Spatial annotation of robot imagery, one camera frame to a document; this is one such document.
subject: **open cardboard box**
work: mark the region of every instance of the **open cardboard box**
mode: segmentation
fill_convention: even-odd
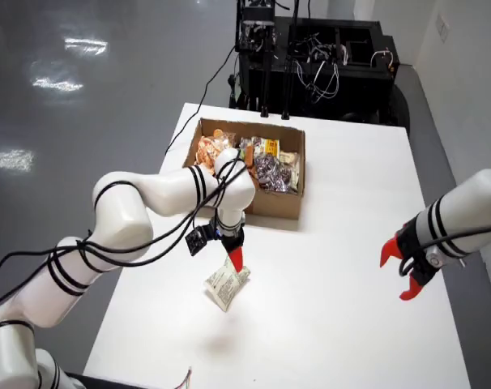
[[[226,122],[201,118],[193,139],[191,140],[188,156],[183,167],[195,163],[195,154],[201,136],[212,136],[213,131],[220,128],[224,132],[236,134],[235,146],[241,138],[259,136],[266,139],[279,139],[280,150],[284,152],[297,152],[300,155],[300,178],[297,194],[270,192],[257,189],[252,204],[245,213],[260,216],[283,217],[285,219],[298,219],[301,209],[301,201],[305,191],[305,132],[295,128],[273,126],[270,124]]]

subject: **shiny floor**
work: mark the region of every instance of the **shiny floor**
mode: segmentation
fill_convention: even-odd
[[[104,173],[159,170],[182,105],[199,101],[233,45],[234,12],[230,0],[0,2],[0,258],[84,237]],[[227,105],[232,66],[206,104]],[[415,71],[402,66],[397,82],[428,203],[454,179]],[[0,294],[40,261],[9,263]],[[491,387],[491,289],[485,265],[472,262],[444,276],[469,378]],[[66,370],[83,371],[117,278],[101,277],[60,325],[37,331]]]

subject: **white table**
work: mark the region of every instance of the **white table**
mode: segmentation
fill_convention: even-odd
[[[176,133],[196,108],[184,106]],[[442,276],[403,302],[398,261],[379,268],[382,244],[424,208],[404,128],[210,106],[199,116],[306,132],[300,220],[247,217],[252,272],[227,314],[203,287],[224,262],[219,243],[191,258],[183,241],[124,270],[84,374],[153,388],[175,387],[189,366],[194,389],[469,387]],[[198,119],[162,173],[181,167]],[[151,218],[155,234],[181,219]]]

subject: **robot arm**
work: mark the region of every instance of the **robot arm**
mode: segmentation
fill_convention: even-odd
[[[410,289],[400,295],[411,300],[445,265],[491,243],[491,232],[472,234],[436,245],[429,242],[469,229],[491,226],[491,169],[481,170],[407,222],[382,248],[381,267],[390,256],[401,259],[399,273],[409,270]],[[404,270],[406,262],[412,265]]]
[[[237,153],[229,149],[217,158],[216,172],[221,177],[233,167]],[[243,166],[238,160],[231,174],[238,173]],[[96,227],[88,242],[114,249],[143,245],[152,239],[146,207],[161,216],[190,212],[218,185],[217,178],[203,166],[190,166],[165,175],[109,173],[98,181],[93,191]],[[243,241],[243,211],[252,202],[254,191],[250,175],[244,171],[208,204],[218,210],[217,227],[229,240],[241,235],[238,241]],[[58,246],[74,246],[78,240],[81,239],[66,237]],[[146,251],[147,248],[143,248],[110,257],[132,262]],[[94,254],[71,251],[50,261],[28,285],[0,306],[0,317],[24,318],[38,327],[53,327],[101,274],[114,268]]]
[[[92,194],[96,227],[88,242],[111,249],[143,246],[141,250],[110,255],[121,262],[135,261],[146,253],[144,245],[152,239],[146,207],[161,216],[193,211],[217,189],[219,177],[227,177],[228,173],[234,177],[243,169],[244,163],[237,160],[237,153],[235,149],[228,149],[220,154],[216,160],[217,178],[203,166],[190,166],[164,175],[116,172],[103,176]],[[234,263],[237,270],[241,267],[244,239],[243,211],[252,202],[254,192],[250,175],[244,170],[208,203],[217,210],[211,229],[218,231],[230,257],[237,252],[240,255],[240,264]],[[66,237],[58,246],[74,247],[77,241],[81,239]],[[0,306],[0,389],[41,387],[46,377],[52,379],[53,374],[55,378],[60,375],[48,353],[37,350],[36,359],[31,324],[38,327],[59,324],[88,287],[114,268],[116,266],[94,254],[73,250],[59,258],[55,256],[24,288]],[[54,383],[53,380],[51,387],[58,387]],[[72,388],[73,381],[64,377],[59,387]]]

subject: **black machine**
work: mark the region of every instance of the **black machine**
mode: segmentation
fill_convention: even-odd
[[[405,126],[409,113],[395,86],[393,37],[379,22],[275,16],[275,2],[237,0],[235,50],[240,87],[230,108],[310,118]]]

